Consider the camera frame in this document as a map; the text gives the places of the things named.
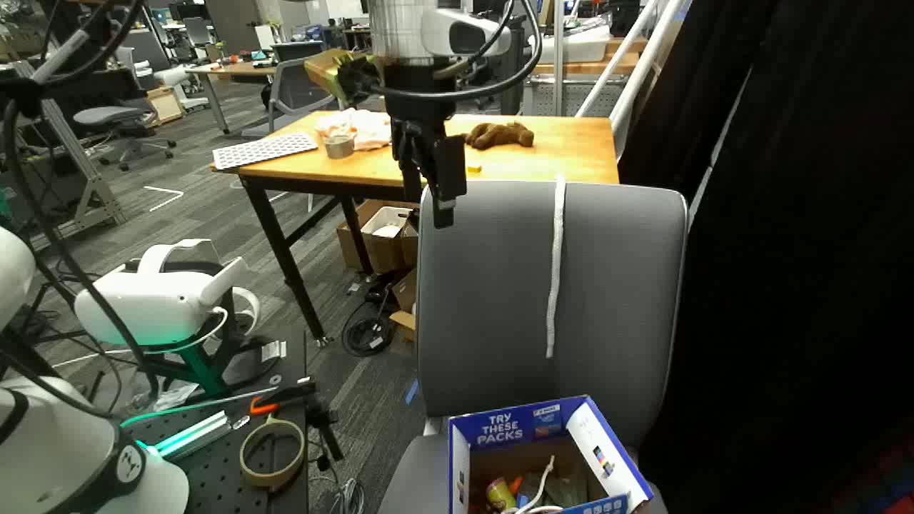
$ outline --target table leg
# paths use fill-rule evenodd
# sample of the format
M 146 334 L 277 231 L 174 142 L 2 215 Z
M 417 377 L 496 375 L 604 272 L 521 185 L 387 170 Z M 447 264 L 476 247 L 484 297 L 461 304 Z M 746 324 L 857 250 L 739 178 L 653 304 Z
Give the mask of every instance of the table leg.
M 223 135 L 227 135 L 227 120 L 223 114 L 223 102 L 220 102 L 220 95 L 216 90 L 212 87 L 212 77 L 209 74 L 200 74 L 203 81 L 203 91 L 209 97 L 209 110 L 212 110 L 212 117 L 216 120 L 216 127 L 223 130 Z
M 321 324 L 319 324 L 319 317 L 314 311 L 314 304 L 309 297 L 304 280 L 296 272 L 296 264 L 294 264 L 294 257 L 287 252 L 287 242 L 283 238 L 283 230 L 279 230 L 274 205 L 267 202 L 266 191 L 256 182 L 242 181 L 242 185 L 246 185 L 249 200 L 253 205 L 253 215 L 256 215 L 256 220 L 262 225 L 262 235 L 266 235 L 267 247 L 274 250 L 274 257 L 277 257 L 277 264 L 279 264 L 279 268 L 284 274 L 284 285 L 290 290 L 290 294 L 296 301 L 296 308 L 302 311 L 302 317 L 304 317 L 304 324 L 310 328 L 310 338 L 317 339 L 317 345 L 324 345 L 327 338 L 324 338 Z
M 361 240 L 360 218 L 353 215 L 353 200 L 340 195 L 340 205 L 343 205 L 343 215 L 346 215 L 346 225 L 349 225 L 349 235 L 350 235 L 353 252 L 360 254 L 361 274 L 369 274 L 369 278 L 371 278 L 371 274 L 373 274 L 373 268 L 371 268 L 369 250 L 366 250 L 366 240 Z

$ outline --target black curtain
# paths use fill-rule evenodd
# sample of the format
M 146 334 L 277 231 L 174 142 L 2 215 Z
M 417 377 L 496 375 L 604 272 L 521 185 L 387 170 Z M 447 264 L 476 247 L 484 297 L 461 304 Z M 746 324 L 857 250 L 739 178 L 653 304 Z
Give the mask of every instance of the black curtain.
M 914 415 L 914 3 L 697 0 L 623 181 L 691 195 L 667 404 L 670 511 L 813 511 Z

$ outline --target chair seat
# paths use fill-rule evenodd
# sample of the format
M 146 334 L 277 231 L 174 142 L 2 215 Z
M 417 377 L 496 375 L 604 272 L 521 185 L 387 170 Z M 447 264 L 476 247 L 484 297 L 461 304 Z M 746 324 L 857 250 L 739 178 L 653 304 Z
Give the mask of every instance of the chair seat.
M 447 441 L 441 435 L 407 444 L 379 504 L 379 514 L 427 511 L 447 511 Z M 666 504 L 656 489 L 653 499 L 637 514 L 666 514 Z
M 100 127 L 119 127 L 119 124 L 133 124 L 143 120 L 140 110 L 127 105 L 96 105 L 96 110 L 83 110 L 74 114 L 74 124 L 100 130 Z

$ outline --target blue box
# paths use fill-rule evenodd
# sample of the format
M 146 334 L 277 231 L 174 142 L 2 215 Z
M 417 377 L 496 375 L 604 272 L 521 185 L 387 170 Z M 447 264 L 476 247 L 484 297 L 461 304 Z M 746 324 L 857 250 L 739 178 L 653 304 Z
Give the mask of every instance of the blue box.
M 450 514 L 483 511 L 496 478 L 537 491 L 547 459 L 544 485 L 581 499 L 563 514 L 631 514 L 650 499 L 647 479 L 584 395 L 447 418 L 446 438 Z

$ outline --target wooden table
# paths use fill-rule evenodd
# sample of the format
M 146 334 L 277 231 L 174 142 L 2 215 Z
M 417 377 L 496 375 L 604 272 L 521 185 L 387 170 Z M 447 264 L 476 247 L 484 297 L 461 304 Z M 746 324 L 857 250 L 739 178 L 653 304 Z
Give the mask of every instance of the wooden table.
M 226 114 L 223 114 L 223 102 L 220 102 L 216 90 L 214 90 L 214 81 L 223 81 L 223 77 L 227 77 L 227 81 L 249 77 L 249 81 L 266 81 L 266 84 L 267 84 L 267 81 L 274 77 L 274 71 L 277 71 L 277 65 L 262 65 L 262 68 L 256 68 L 256 65 L 250 65 L 250 62 L 194 65 L 194 68 L 189 68 L 189 74 L 200 77 L 203 91 L 206 91 L 206 97 L 209 97 L 212 117 L 216 120 L 216 127 L 223 130 L 223 135 L 227 135 L 232 130 L 227 130 L 227 120 L 226 120 Z
M 331 117 L 327 112 L 314 112 L 279 135 L 304 131 L 317 141 L 319 120 Z M 610 130 L 604 117 L 473 117 L 456 114 L 447 120 L 447 135 L 466 135 L 476 124 L 507 124 L 519 120 L 533 131 L 533 148 L 521 147 L 494 147 L 487 152 L 466 148 L 466 167 L 480 167 L 483 172 L 469 172 L 469 181 L 557 181 L 559 174 L 567 182 L 619 182 L 617 155 L 610 142 Z M 371 272 L 366 242 L 360 238 L 360 224 L 353 215 L 350 198 L 377 198 L 377 200 L 417 200 L 404 198 L 399 170 L 390 157 L 390 148 L 357 152 L 346 160 L 327 160 L 321 148 L 294 157 L 279 157 L 256 167 L 240 170 L 240 182 L 256 212 L 262 235 L 284 274 L 284 285 L 294 291 L 300 311 L 309 321 L 309 328 L 317 344 L 324 344 L 324 331 L 314 311 L 314 304 L 304 291 L 304 284 L 296 272 L 296 264 L 287 252 L 290 242 L 302 240 L 337 202 L 343 205 L 349 231 L 353 235 L 353 250 L 366 272 Z M 266 191 L 310 191 L 327 195 L 300 230 L 283 235 L 277 212 L 270 208 Z

